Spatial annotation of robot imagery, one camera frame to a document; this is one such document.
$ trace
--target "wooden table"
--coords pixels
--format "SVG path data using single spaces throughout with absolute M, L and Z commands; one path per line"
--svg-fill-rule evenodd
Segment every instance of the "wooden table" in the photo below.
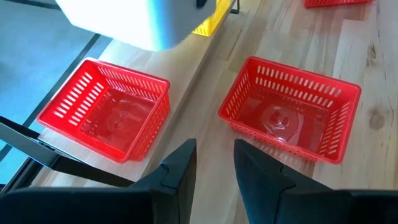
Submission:
M 230 15 L 219 30 L 219 44 L 162 140 L 165 149 L 160 151 L 159 160 L 186 139 L 198 140 L 191 222 L 248 222 L 234 174 L 235 138 L 248 140 L 334 189 L 397 189 L 398 1 L 305 9 L 298 0 L 242 0 L 241 7 L 241 13 Z M 303 161 L 232 131 L 218 118 L 223 98 L 251 55 L 362 87 L 342 164 Z M 148 170 L 157 166 L 156 162 Z M 48 173 L 36 184 L 98 186 L 64 174 Z

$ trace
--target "white robot part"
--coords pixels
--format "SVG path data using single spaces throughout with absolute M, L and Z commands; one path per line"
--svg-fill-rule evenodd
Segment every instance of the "white robot part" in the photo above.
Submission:
M 179 44 L 216 0 L 56 0 L 69 21 L 127 44 L 159 51 Z

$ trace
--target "red basket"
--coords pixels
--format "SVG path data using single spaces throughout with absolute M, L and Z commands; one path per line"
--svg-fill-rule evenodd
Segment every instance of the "red basket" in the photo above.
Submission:
M 361 88 L 250 57 L 218 112 L 235 130 L 310 161 L 343 160 Z
M 373 0 L 304 0 L 304 6 L 310 7 L 322 7 L 322 6 L 335 6 L 342 4 L 357 4 L 371 2 Z
M 118 163 L 144 158 L 170 111 L 167 80 L 86 59 L 40 124 Z

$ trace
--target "gray floor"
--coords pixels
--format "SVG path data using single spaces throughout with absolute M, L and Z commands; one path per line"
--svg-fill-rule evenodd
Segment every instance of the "gray floor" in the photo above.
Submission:
M 61 11 L 3 0 L 0 33 L 0 116 L 20 124 L 94 35 L 73 27 Z M 86 56 L 98 58 L 110 41 L 100 37 Z M 30 128 L 43 129 L 36 122 Z M 4 145 L 0 140 L 0 150 Z M 25 159 L 12 149 L 0 162 L 0 184 L 7 183 Z

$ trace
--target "yellow object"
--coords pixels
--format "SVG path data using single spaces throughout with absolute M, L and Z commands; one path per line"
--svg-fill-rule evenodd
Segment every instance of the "yellow object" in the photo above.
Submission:
M 193 33 L 209 37 L 216 30 L 217 25 L 228 10 L 229 4 L 231 4 L 230 0 L 217 0 L 216 12 L 198 26 Z

